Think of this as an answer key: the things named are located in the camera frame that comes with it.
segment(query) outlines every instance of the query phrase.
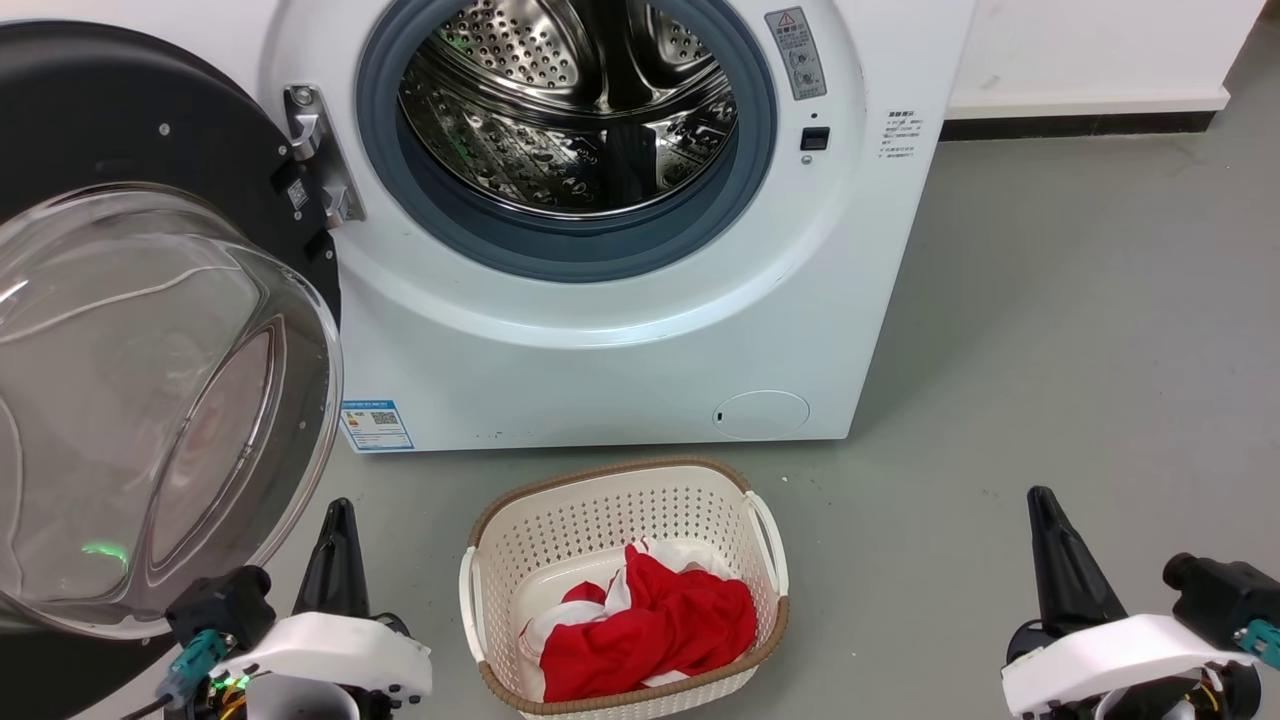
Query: basket handle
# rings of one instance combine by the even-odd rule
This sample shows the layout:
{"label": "basket handle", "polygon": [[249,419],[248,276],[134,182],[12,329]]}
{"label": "basket handle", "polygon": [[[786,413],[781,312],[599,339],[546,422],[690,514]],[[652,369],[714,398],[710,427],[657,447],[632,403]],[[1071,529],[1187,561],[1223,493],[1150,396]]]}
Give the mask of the basket handle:
{"label": "basket handle", "polygon": [[462,609],[462,629],[467,633],[467,648],[476,662],[485,661],[484,611],[480,606],[480,575],[474,573],[476,548],[468,547],[462,555],[458,571],[458,607]]}
{"label": "basket handle", "polygon": [[755,492],[746,492],[746,506],[751,511],[748,516],[755,530],[755,541],[760,543],[769,582],[773,583],[773,591],[778,593],[778,597],[785,597],[791,582],[787,578],[787,553],[782,550],[782,534],[778,533],[778,524],[773,521],[769,506]]}

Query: white plastic basket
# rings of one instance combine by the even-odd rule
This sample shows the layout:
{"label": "white plastic basket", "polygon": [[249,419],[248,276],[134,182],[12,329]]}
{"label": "white plastic basket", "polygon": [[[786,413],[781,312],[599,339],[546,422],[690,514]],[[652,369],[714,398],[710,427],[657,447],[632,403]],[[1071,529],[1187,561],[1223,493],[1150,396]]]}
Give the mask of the white plastic basket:
{"label": "white plastic basket", "polygon": [[[736,662],[644,691],[540,702],[541,673],[517,647],[525,623],[582,580],[605,584],[643,537],[709,546],[755,600],[756,637]],[[648,720],[741,688],[782,641],[787,561],[768,506],[732,469],[676,457],[599,468],[527,486],[485,511],[462,556],[467,644],[489,689],[525,717]]]}

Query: white wall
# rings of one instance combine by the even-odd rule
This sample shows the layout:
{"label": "white wall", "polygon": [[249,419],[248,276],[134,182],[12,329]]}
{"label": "white wall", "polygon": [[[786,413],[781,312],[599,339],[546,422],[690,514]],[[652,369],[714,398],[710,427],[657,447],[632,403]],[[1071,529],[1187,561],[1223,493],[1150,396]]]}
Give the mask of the white wall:
{"label": "white wall", "polygon": [[948,118],[1220,110],[1265,0],[978,0]]}

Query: gray floor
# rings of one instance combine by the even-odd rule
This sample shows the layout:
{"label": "gray floor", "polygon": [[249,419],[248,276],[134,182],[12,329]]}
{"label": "gray floor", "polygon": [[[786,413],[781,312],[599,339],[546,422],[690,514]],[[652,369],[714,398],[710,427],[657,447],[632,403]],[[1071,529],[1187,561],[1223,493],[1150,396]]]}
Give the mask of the gray floor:
{"label": "gray floor", "polygon": [[[1005,643],[1037,612],[1032,484],[1130,612],[1170,610],[1180,551],[1280,577],[1277,69],[1280,29],[1258,28],[1203,136],[940,150],[850,439],[695,448],[774,510],[794,614],[755,679],[687,720],[1006,716]],[[458,626],[474,519],[516,486],[671,452],[339,445],[320,497],[356,501],[374,605],[434,650],[421,717],[472,720],[515,716]],[[273,564],[276,600],[323,509]]]}

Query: washing machine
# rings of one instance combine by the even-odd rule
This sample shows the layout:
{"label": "washing machine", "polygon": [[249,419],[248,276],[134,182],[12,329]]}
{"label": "washing machine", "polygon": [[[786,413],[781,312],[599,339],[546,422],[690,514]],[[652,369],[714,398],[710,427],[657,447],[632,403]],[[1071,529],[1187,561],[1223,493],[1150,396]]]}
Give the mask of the washing machine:
{"label": "washing machine", "polygon": [[[283,156],[183,97],[140,105],[133,140],[305,167],[315,187],[280,202],[333,240],[291,261],[337,266],[317,287],[340,288],[344,434],[389,452],[846,437],[972,5],[17,0],[3,19],[140,33],[273,120]],[[65,100],[47,172],[76,150],[101,165],[76,182],[146,176],[95,145],[101,95]]]}
{"label": "washing machine", "polygon": [[845,437],[972,10],[8,0],[0,635],[150,664],[335,428]]}

